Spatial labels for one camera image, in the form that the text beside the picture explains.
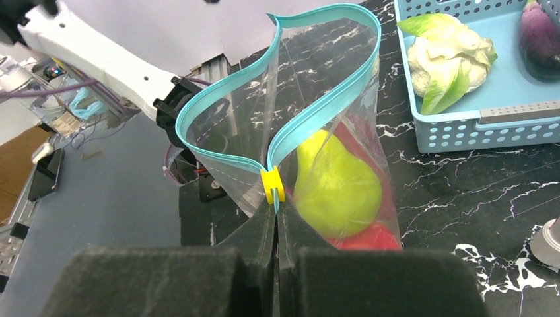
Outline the clear zip top bag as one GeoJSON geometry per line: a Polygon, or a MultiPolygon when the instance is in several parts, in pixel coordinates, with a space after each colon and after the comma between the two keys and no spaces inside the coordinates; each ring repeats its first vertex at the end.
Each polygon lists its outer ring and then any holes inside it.
{"type": "Polygon", "coordinates": [[[266,51],[186,102],[174,128],[249,214],[263,205],[297,211],[296,150],[318,130],[334,134],[342,123],[364,146],[379,140],[376,15],[336,3],[269,19],[275,31],[266,51]]]}

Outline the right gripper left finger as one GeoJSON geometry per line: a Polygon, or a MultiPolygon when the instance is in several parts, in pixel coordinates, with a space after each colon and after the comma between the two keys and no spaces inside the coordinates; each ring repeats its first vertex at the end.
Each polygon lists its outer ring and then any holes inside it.
{"type": "Polygon", "coordinates": [[[89,247],[42,316],[271,316],[276,216],[263,205],[216,246],[89,247]]]}

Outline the green toy pear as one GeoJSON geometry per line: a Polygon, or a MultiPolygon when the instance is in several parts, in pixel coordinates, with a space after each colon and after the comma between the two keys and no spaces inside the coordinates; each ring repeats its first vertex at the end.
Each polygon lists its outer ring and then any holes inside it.
{"type": "Polygon", "coordinates": [[[296,150],[294,202],[300,216],[325,238],[350,237],[375,220],[380,178],[332,133],[320,129],[296,150]]]}

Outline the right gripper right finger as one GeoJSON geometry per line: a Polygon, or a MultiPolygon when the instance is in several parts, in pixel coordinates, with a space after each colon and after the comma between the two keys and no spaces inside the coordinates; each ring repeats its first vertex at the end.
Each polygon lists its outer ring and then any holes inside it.
{"type": "Polygon", "coordinates": [[[293,207],[277,214],[282,316],[486,316],[473,269],[433,250],[338,250],[293,207]]]}

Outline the red toy apple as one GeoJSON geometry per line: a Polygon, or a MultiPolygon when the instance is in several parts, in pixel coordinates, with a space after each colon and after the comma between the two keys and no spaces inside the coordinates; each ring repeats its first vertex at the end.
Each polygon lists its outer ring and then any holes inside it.
{"type": "Polygon", "coordinates": [[[352,155],[366,162],[376,173],[382,186],[382,201],[375,220],[364,231],[350,237],[328,238],[327,241],[341,250],[400,250],[393,189],[380,141],[373,137],[372,143],[364,146],[342,123],[336,127],[334,135],[352,155]]]}

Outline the light blue plastic basket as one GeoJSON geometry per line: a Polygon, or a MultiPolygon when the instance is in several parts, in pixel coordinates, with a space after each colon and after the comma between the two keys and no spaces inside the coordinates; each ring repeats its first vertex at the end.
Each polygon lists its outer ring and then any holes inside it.
{"type": "Polygon", "coordinates": [[[517,147],[559,142],[559,83],[533,78],[524,66],[518,29],[524,1],[395,1],[396,20],[448,13],[494,43],[498,59],[486,81],[437,115],[420,113],[407,50],[410,34],[398,32],[403,71],[421,153],[517,147]]]}

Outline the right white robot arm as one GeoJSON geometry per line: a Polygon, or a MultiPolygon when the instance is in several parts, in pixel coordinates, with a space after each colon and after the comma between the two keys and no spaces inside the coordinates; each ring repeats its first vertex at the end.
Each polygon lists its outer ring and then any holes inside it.
{"type": "MultiPolygon", "coordinates": [[[[152,116],[192,92],[178,123],[247,77],[267,56],[205,90],[133,55],[64,4],[23,5],[19,40],[84,71],[152,116]]],[[[273,265],[287,316],[486,316],[473,272],[433,251],[337,250],[306,230],[293,246],[285,214],[260,209],[217,246],[87,248],[63,270],[43,316],[271,316],[273,265]]]]}

